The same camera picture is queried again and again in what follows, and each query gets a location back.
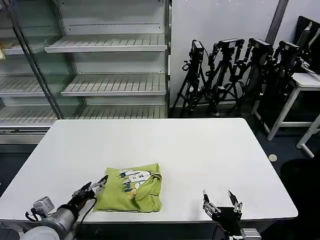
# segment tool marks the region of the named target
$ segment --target green t-shirt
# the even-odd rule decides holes
[[[158,163],[126,169],[107,168],[108,180],[95,211],[159,212],[162,176]]]

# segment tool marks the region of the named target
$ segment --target camera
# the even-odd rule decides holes
[[[219,41],[218,46],[222,49],[231,49],[238,46],[242,46],[244,43],[245,43],[245,40],[243,39],[232,38],[232,39]]]
[[[271,44],[260,39],[250,38],[249,43],[252,45],[253,48],[265,50],[266,52],[273,51],[273,47]]]
[[[279,42],[279,48],[282,51],[287,51],[290,54],[298,54],[300,51],[300,47],[291,43],[291,42],[285,42],[281,41]]]
[[[201,42],[197,40],[192,40],[191,50],[189,52],[189,57],[192,60],[202,62],[204,60],[204,46],[202,46]]]

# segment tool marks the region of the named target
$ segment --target white wall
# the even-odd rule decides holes
[[[274,42],[275,48],[280,41],[292,42],[294,40],[299,16],[320,23],[320,1],[289,0]]]
[[[214,43],[225,39],[265,40],[279,0],[174,0],[172,1],[172,39],[170,105],[172,106],[186,72],[181,70],[193,39],[212,52]],[[203,71],[207,71],[207,57]]]

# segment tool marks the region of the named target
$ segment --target white shelf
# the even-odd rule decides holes
[[[164,119],[166,106],[99,106],[89,105],[71,119]]]
[[[64,86],[64,75],[45,75],[52,93],[60,92]],[[0,76],[0,97],[45,97],[35,75]]]
[[[65,88],[63,96],[166,95],[164,73],[81,74]]]
[[[49,127],[56,120],[50,106],[5,106],[0,109],[0,127]]]
[[[165,51],[162,34],[66,35],[45,47],[47,53]]]
[[[29,38],[28,43],[34,54],[42,52],[45,49],[45,39],[43,37]],[[16,38],[0,39],[0,44],[4,45],[4,48],[2,49],[4,55],[24,54],[24,51]]]

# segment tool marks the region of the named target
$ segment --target black tripod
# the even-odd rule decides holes
[[[228,101],[226,100],[228,94],[234,98],[230,101],[235,100],[236,103],[238,103],[239,97],[237,93],[236,83],[239,82],[241,77],[239,75],[236,75],[236,71],[238,67],[237,63],[240,61],[239,57],[244,43],[245,41],[243,39],[229,39],[220,41],[213,47],[213,51],[209,56],[208,63],[210,66],[210,70],[206,73],[208,81],[204,86],[205,97],[209,102],[209,107],[207,110],[208,113],[214,113],[218,116],[219,113],[217,111],[217,105],[220,102]],[[235,53],[236,48],[237,50],[235,54],[234,65],[232,65],[232,55]],[[219,50],[221,50],[222,52],[222,60],[218,63],[218,66],[215,69],[214,60]],[[230,72],[230,82],[223,86],[227,70],[229,70]],[[217,77],[216,83],[212,87],[213,80],[218,73],[219,75]]]
[[[287,101],[292,90],[290,84],[292,75],[302,66],[300,53],[300,48],[297,45],[284,41],[279,43],[272,59],[272,72],[267,77],[264,101],[280,101],[282,103]]]
[[[171,109],[170,117],[172,116],[172,112],[174,111],[180,97],[183,98],[182,109],[179,115],[180,118],[184,116],[186,109],[191,111],[195,106],[195,102],[199,102],[199,100],[201,99],[201,94],[199,91],[200,76],[202,78],[203,84],[206,84],[205,76],[202,70],[204,47],[202,46],[201,42],[196,40],[192,41],[192,47],[191,51],[189,52],[189,56],[191,58],[190,61],[184,61],[185,65],[182,67],[182,70],[187,71],[187,74],[184,78],[179,92],[177,93],[176,99]]]
[[[267,78],[267,75],[269,71],[273,69],[271,61],[273,52],[273,47],[269,43],[259,39],[249,39],[244,60],[238,64],[240,69],[239,78],[242,79],[249,68],[251,68],[250,73],[245,84],[242,82],[240,83],[242,95],[238,101],[238,104],[229,111],[230,113],[235,108],[240,110],[247,99],[253,98],[252,102],[254,103],[258,98],[260,98],[263,93],[263,84]],[[250,53],[252,53],[252,56],[250,61],[247,63]]]

